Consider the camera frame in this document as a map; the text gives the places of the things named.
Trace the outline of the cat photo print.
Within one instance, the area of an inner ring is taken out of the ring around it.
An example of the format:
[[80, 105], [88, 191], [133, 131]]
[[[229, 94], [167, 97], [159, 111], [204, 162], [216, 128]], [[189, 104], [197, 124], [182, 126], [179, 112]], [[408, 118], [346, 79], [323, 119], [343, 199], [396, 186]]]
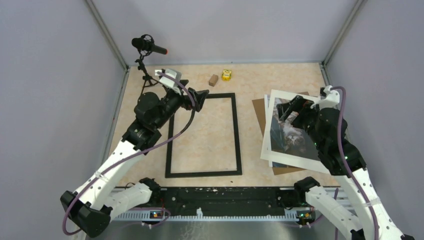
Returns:
[[279, 120], [277, 104], [287, 102], [283, 98], [274, 100], [267, 150], [318, 161], [317, 150], [307, 133]]

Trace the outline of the white photo mat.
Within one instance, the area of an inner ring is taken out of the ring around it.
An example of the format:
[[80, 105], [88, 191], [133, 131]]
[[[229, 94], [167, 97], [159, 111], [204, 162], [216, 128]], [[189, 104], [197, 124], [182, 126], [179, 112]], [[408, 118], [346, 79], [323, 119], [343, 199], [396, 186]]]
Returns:
[[281, 90], [272, 90], [270, 95], [264, 96], [265, 125], [260, 158], [269, 161], [275, 175], [303, 170], [329, 174], [318, 158], [315, 143], [305, 130], [291, 125], [297, 113], [291, 113], [285, 121], [279, 118], [277, 105], [288, 103], [297, 95], [307, 100], [317, 100], [307, 92]]

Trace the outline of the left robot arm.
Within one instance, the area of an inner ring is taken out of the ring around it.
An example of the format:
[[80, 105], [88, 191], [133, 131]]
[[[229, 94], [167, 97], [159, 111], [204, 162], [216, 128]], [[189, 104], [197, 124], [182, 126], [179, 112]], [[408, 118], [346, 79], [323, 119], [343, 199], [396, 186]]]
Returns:
[[[158, 97], [154, 92], [141, 93], [134, 108], [135, 119], [107, 160], [74, 191], [66, 190], [60, 197], [65, 211], [62, 231], [66, 236], [84, 232], [91, 238], [99, 236], [118, 215], [141, 204], [154, 207], [160, 193], [139, 182], [114, 195], [112, 190], [124, 175], [151, 151], [177, 139], [191, 126], [209, 96], [208, 89], [196, 91], [186, 87], [188, 80], [164, 83], [166, 93]], [[190, 111], [186, 125], [176, 135], [159, 142], [160, 129], [179, 109]]]

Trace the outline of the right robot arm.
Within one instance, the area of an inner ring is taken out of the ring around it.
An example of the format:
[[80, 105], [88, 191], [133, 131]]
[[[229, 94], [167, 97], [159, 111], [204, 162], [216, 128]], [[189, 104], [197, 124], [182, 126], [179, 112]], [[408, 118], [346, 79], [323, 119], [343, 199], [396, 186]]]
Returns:
[[293, 200], [308, 204], [326, 217], [348, 240], [410, 240], [392, 221], [380, 200], [358, 148], [346, 139], [345, 98], [337, 91], [318, 100], [296, 95], [276, 106], [281, 121], [302, 129], [311, 138], [320, 163], [340, 184], [353, 206], [347, 210], [312, 177], [295, 183]]

